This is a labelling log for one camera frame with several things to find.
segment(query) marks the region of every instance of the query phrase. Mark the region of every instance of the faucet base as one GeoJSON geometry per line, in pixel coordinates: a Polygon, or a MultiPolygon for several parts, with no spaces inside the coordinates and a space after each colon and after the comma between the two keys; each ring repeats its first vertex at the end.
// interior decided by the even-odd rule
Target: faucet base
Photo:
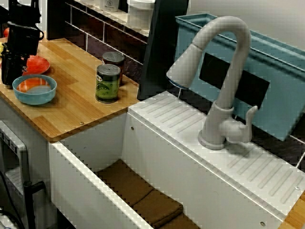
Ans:
{"type": "Polygon", "coordinates": [[[198,141],[201,145],[212,150],[221,150],[224,148],[225,137],[219,126],[225,120],[232,118],[234,107],[231,109],[222,109],[213,102],[212,107],[206,117],[203,129],[198,135],[198,141]]]}
{"type": "Polygon", "coordinates": [[[208,148],[208,149],[221,150],[221,149],[224,148],[223,143],[215,145],[215,144],[212,144],[212,143],[209,143],[209,142],[205,141],[204,138],[202,137],[202,130],[199,132],[198,141],[201,145],[203,145],[205,148],[208,148]]]}

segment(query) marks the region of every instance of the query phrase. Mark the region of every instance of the faucet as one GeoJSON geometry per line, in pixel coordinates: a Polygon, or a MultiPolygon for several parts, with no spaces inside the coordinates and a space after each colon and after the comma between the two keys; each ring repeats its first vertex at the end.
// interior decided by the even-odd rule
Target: faucet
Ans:
{"type": "Polygon", "coordinates": [[[236,49],[217,100],[206,117],[198,141],[206,148],[220,150],[224,142],[247,143],[252,139],[252,119],[258,110],[253,106],[246,114],[246,125],[232,118],[233,101],[242,76],[244,63],[251,47],[251,33],[244,21],[237,17],[224,16],[206,24],[194,37],[190,46],[175,61],[167,72],[175,86],[190,87],[198,69],[199,61],[207,44],[218,34],[230,31],[236,36],[236,49]]]}

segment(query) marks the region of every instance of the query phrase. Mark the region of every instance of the butcher block countertop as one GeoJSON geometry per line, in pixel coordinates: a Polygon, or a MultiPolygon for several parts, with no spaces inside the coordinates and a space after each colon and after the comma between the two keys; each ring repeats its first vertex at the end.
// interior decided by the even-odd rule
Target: butcher block countertop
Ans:
{"type": "Polygon", "coordinates": [[[0,96],[51,143],[123,114],[138,102],[138,84],[126,76],[123,76],[117,102],[98,102],[95,99],[96,68],[102,62],[66,39],[42,40],[37,55],[51,64],[44,75],[57,82],[54,99],[38,106],[23,104],[2,80],[0,96]]]}

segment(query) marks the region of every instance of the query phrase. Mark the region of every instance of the brown cloth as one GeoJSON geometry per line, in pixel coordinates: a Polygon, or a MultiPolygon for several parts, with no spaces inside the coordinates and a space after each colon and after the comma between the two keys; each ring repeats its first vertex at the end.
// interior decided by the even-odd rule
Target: brown cloth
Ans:
{"type": "Polygon", "coordinates": [[[157,229],[183,212],[183,205],[158,190],[151,191],[133,209],[154,229],[157,229]]]}
{"type": "Polygon", "coordinates": [[[172,221],[168,222],[159,229],[200,229],[196,224],[191,221],[185,214],[180,214],[172,221]]]}
{"type": "Polygon", "coordinates": [[[130,207],[146,197],[154,188],[133,172],[122,160],[101,170],[97,176],[130,207]]]}

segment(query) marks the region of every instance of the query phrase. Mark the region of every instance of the white container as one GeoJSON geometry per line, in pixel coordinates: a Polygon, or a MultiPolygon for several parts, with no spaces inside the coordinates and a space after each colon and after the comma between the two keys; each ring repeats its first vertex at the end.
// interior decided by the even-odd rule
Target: white container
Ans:
{"type": "Polygon", "coordinates": [[[100,0],[100,9],[108,12],[117,12],[119,3],[120,0],[100,0]]]}
{"type": "Polygon", "coordinates": [[[136,29],[149,29],[155,0],[127,0],[128,25],[136,29]]]}

